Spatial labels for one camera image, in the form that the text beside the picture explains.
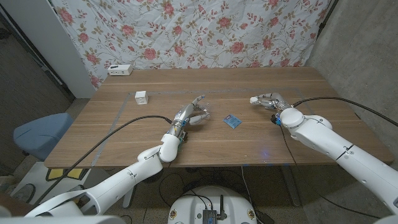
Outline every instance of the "black cable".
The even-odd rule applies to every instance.
[[[129,215],[122,215],[122,216],[120,216],[120,218],[123,218],[123,217],[129,217],[129,219],[130,219],[130,224],[132,224],[132,218],[131,218],[131,216],[129,216]]]
[[[203,175],[202,173],[200,173],[200,175],[201,175],[200,180],[203,180],[205,178],[212,178],[213,182],[211,182],[211,183],[213,183],[213,184],[222,185],[224,187],[231,188],[231,189],[235,190],[236,192],[239,192],[239,193],[245,192],[245,194],[247,194],[246,188],[243,184],[243,178],[242,178],[241,174],[238,174],[237,172],[235,172],[233,170],[227,170],[227,169],[220,169],[220,170],[216,170],[216,171],[210,171],[210,170],[203,170],[203,171],[216,172],[221,177],[221,180],[220,180],[221,182],[214,180],[214,178],[216,177],[216,175],[214,175],[214,174]],[[239,179],[242,181],[242,183],[239,183],[239,182],[231,183],[228,179],[224,178],[223,172],[230,172],[232,174],[235,174],[237,177],[239,177]],[[243,187],[241,187],[241,188],[236,187],[236,185],[238,185],[238,184],[242,185]]]
[[[182,179],[182,176],[181,176],[180,174],[178,174],[178,173],[171,173],[171,174],[165,176],[165,177],[162,179],[162,181],[160,181],[159,188],[158,188],[158,190],[159,190],[159,195],[160,195],[160,197],[162,198],[163,202],[164,202],[166,205],[168,205],[170,208],[171,208],[171,205],[170,205],[169,203],[167,203],[166,200],[163,198],[163,195],[162,195],[162,192],[160,191],[160,188],[161,188],[161,186],[162,186],[162,184],[163,184],[163,181],[164,181],[165,179],[167,179],[168,177],[170,177],[171,175],[177,175],[177,176],[179,176],[180,179],[181,179],[182,184],[185,186],[185,182],[184,182],[184,180]]]
[[[300,101],[294,103],[294,104],[293,104],[293,107],[296,107],[296,106],[298,106],[298,105],[300,105],[300,104],[302,104],[302,103],[304,103],[304,102],[311,101],[311,100],[341,100],[341,101],[345,101],[345,102],[347,102],[347,103],[351,103],[351,104],[353,104],[353,105],[355,105],[355,106],[358,106],[358,107],[360,107],[360,108],[363,108],[363,109],[365,109],[365,110],[367,110],[367,111],[370,111],[370,112],[372,112],[372,113],[378,115],[378,116],[381,117],[382,119],[385,119],[386,121],[388,121],[388,122],[390,122],[391,124],[393,124],[393,125],[395,125],[395,126],[398,127],[398,123],[397,123],[397,122],[391,120],[390,118],[384,116],[383,114],[380,114],[379,112],[377,112],[377,111],[375,111],[375,110],[372,110],[371,108],[368,108],[367,106],[361,105],[361,104],[359,104],[359,103],[357,103],[357,102],[353,102],[353,101],[351,101],[351,100],[347,100],[347,99],[344,99],[344,98],[341,98],[341,97],[321,96],[321,97],[308,98],[308,99],[300,100]]]
[[[144,218],[142,218],[142,224],[144,224],[145,216],[147,215],[147,210],[148,210],[148,205],[147,205],[147,207],[145,208]]]
[[[196,195],[196,196],[198,196],[198,197],[200,198],[200,200],[205,204],[205,208],[206,208],[206,210],[207,210],[207,205],[206,205],[205,201],[201,198],[201,196],[197,195],[192,189],[191,189],[190,191],[192,191],[192,193],[193,193],[194,195]],[[207,198],[207,200],[209,200],[210,205],[211,205],[210,208],[211,208],[211,210],[212,210],[212,209],[213,209],[213,203],[211,202],[210,199]]]
[[[62,176],[60,178],[57,179],[57,181],[54,182],[54,184],[51,185],[51,187],[49,187],[43,194],[42,196],[40,196],[39,199],[37,199],[37,201],[33,204],[34,207],[38,206],[39,203],[43,200],[43,198],[64,178],[66,177],[69,172],[71,170],[73,170],[83,159],[85,159],[90,153],[92,153],[98,146],[100,146],[102,144],[102,142],[104,142],[105,140],[107,140],[107,138],[111,137],[114,133],[118,132],[120,129],[126,127],[127,125],[138,121],[139,119],[145,119],[145,118],[162,118],[165,119],[169,124],[172,123],[172,121],[164,116],[159,116],[159,115],[148,115],[148,116],[142,116],[139,118],[135,118],[132,119],[131,121],[128,121],[126,124],[116,128],[114,131],[112,131],[111,133],[109,133],[108,135],[106,135],[102,140],[100,140],[94,147],[92,147],[88,152],[86,152],[86,154],[84,156],[82,156],[79,160],[77,160],[74,165],[72,165],[71,167],[69,167],[69,169],[64,172],[62,174]]]
[[[295,166],[297,167],[298,171],[300,172],[300,175],[303,177],[304,182],[305,182],[305,183],[306,183],[306,184],[307,184],[319,197],[321,197],[321,198],[323,198],[324,200],[326,200],[327,202],[332,203],[333,205],[335,205],[335,206],[337,206],[337,207],[339,207],[339,208],[345,209],[345,210],[347,210],[347,211],[354,212],[354,213],[357,213],[357,214],[360,214],[360,215],[366,215],[367,217],[372,217],[372,218],[380,219],[380,217],[375,216],[375,215],[369,215],[369,214],[366,214],[366,213],[363,213],[363,212],[359,212],[359,211],[356,211],[356,210],[353,210],[353,209],[350,209],[350,208],[346,208],[346,207],[344,207],[344,206],[342,206],[342,205],[339,205],[339,204],[337,204],[337,203],[335,203],[335,202],[332,202],[331,200],[327,199],[326,197],[324,197],[323,195],[321,195],[320,193],[318,193],[318,191],[315,190],[314,186],[311,185],[310,182],[308,182],[308,180],[307,180],[307,179],[305,178],[305,176],[303,175],[301,169],[300,169],[299,166],[297,165],[296,160],[294,159],[294,156],[293,156],[293,154],[292,154],[292,151],[290,150],[289,145],[287,144],[287,141],[286,141],[286,138],[285,138],[284,130],[282,129],[281,126],[279,126],[279,127],[280,127],[280,130],[282,131],[282,135],[283,135],[283,137],[284,137],[284,141],[285,141],[285,144],[286,144],[286,148],[289,150],[290,156],[292,156],[292,159],[293,159],[293,161],[294,161],[294,164],[295,164]]]
[[[205,172],[213,172],[213,174],[212,174],[212,175],[203,175],[203,174],[200,172],[201,170],[202,170],[202,171],[205,171]],[[241,174],[238,174],[237,172],[235,172],[235,171],[233,171],[233,170],[226,170],[226,169],[205,170],[205,169],[201,168],[201,169],[199,170],[199,172],[200,172],[200,175],[202,176],[202,177],[200,178],[199,181],[201,181],[201,180],[203,180],[203,179],[205,179],[205,178],[214,178],[214,176],[215,176],[214,172],[216,172],[216,173],[218,173],[218,174],[223,178],[223,180],[225,180],[223,183],[218,183],[218,182],[216,182],[217,185],[225,185],[225,184],[228,184],[228,185],[229,185],[229,186],[228,186],[229,188],[232,188],[232,189],[234,189],[234,190],[237,191],[237,192],[239,192],[239,189],[237,189],[237,188],[234,186],[234,184],[242,184],[242,185],[244,186],[242,192],[246,192],[246,194],[248,195],[249,199],[252,201],[252,206],[253,206],[254,212],[255,212],[256,215],[257,215],[257,218],[259,219],[259,221],[260,221],[261,223],[265,223],[264,221],[261,220],[261,217],[263,217],[264,215],[267,215],[267,214],[261,212],[261,211],[257,208],[256,204],[254,203],[254,201],[253,201],[252,198],[251,198],[251,195],[247,192],[246,186],[245,186],[243,183],[234,183],[234,184],[230,184],[230,183],[223,177],[222,172],[231,172],[231,173],[234,173],[235,175],[237,175],[237,176],[240,178],[240,180],[241,180],[242,182],[244,182],[243,177],[241,176]]]
[[[249,199],[250,199],[250,204],[253,206],[253,209],[254,209],[254,213],[256,214],[256,218],[257,218],[257,220],[258,221],[260,221],[260,223],[262,223],[262,224],[264,224],[264,222],[260,219],[260,215],[261,215],[261,217],[264,215],[262,212],[260,212],[259,210],[258,210],[258,208],[256,207],[256,205],[254,204],[254,202],[253,202],[253,200],[252,200],[252,198],[251,198],[251,194],[250,194],[250,191],[249,191],[249,187],[248,187],[248,185],[247,185],[247,183],[246,183],[246,180],[244,179],[244,174],[243,174],[243,166],[241,166],[241,171],[242,171],[242,179],[243,179],[243,182],[244,182],[244,186],[245,186],[245,188],[246,188],[246,190],[248,191],[248,195],[249,195]]]
[[[183,195],[179,196],[177,199],[179,199],[180,197],[184,197],[184,196],[196,196],[196,197],[198,197],[198,198],[203,197],[203,198],[209,200],[209,202],[210,202],[210,207],[211,207],[211,209],[213,209],[213,202],[211,202],[211,200],[210,200],[208,197],[206,197],[206,196],[197,195],[197,194],[183,194]]]
[[[168,177],[170,177],[171,175],[177,175],[177,176],[179,176],[180,179],[181,179],[182,184],[185,186],[185,182],[184,182],[184,180],[182,179],[182,176],[181,176],[180,174],[178,174],[178,173],[171,173],[171,174],[165,176],[165,177],[162,179],[162,181],[160,181],[160,184],[159,184],[159,195],[160,195],[161,199],[163,200],[163,202],[164,202],[166,205],[168,205],[170,208],[171,208],[171,205],[170,205],[169,203],[167,203],[166,200],[163,198],[163,195],[162,195],[162,192],[161,192],[161,187],[162,187],[163,181],[164,181],[165,179],[167,179]],[[206,198],[207,200],[210,201],[211,209],[213,209],[213,203],[211,202],[211,200],[210,200],[208,197],[205,197],[205,196],[202,196],[202,195],[197,195],[193,190],[191,190],[191,191],[192,191],[194,194],[185,194],[185,195],[197,196],[197,197],[205,204],[205,208],[206,208],[206,210],[207,210],[206,202],[202,199],[202,197],[203,197],[203,198]]]

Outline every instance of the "blue chair seat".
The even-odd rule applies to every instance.
[[[14,142],[25,152],[44,161],[72,122],[68,113],[36,119],[14,130]]]

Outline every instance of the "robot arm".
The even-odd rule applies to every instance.
[[[259,100],[262,96],[271,100]],[[252,97],[250,103],[277,109],[277,119],[289,130],[293,139],[332,158],[373,192],[392,213],[398,214],[396,170],[336,134],[327,119],[317,115],[303,115],[287,104],[278,93]]]
[[[117,202],[123,195],[130,191],[136,184],[151,177],[163,169],[162,162],[171,162],[177,156],[179,144],[184,135],[183,127],[190,119],[199,123],[209,114],[193,118],[190,116],[193,110],[199,108],[197,105],[205,96],[199,96],[192,103],[180,110],[169,131],[163,135],[162,145],[150,148],[138,155],[138,162],[119,171],[98,185],[74,192],[60,194],[39,205],[30,211],[27,217],[36,217],[50,214],[53,217],[66,217],[74,215],[102,215],[107,209]],[[82,202],[78,207],[75,200]]]

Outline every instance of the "wooden table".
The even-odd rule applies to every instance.
[[[149,104],[137,105],[136,91],[149,92]],[[99,140],[125,122],[149,114],[173,118],[183,105],[205,94],[209,120],[186,127],[188,141],[176,160],[165,167],[271,166],[293,164],[281,131],[270,122],[275,111],[252,106],[249,99],[262,93],[280,93],[290,104],[303,98],[338,96],[314,69],[234,68],[198,70],[141,70],[127,77],[108,77],[67,133],[45,160],[50,168],[69,167]],[[327,118],[333,129],[384,162],[393,155],[344,102],[317,100],[298,106],[304,114]],[[232,129],[223,118],[233,114],[242,123]],[[136,121],[109,138],[79,167],[126,167],[140,152],[162,144],[170,125],[162,119]],[[328,157],[287,136],[298,164],[334,164]]]

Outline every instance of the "white wall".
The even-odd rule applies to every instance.
[[[75,97],[91,98],[95,89],[86,68],[48,1],[0,0],[0,3]]]

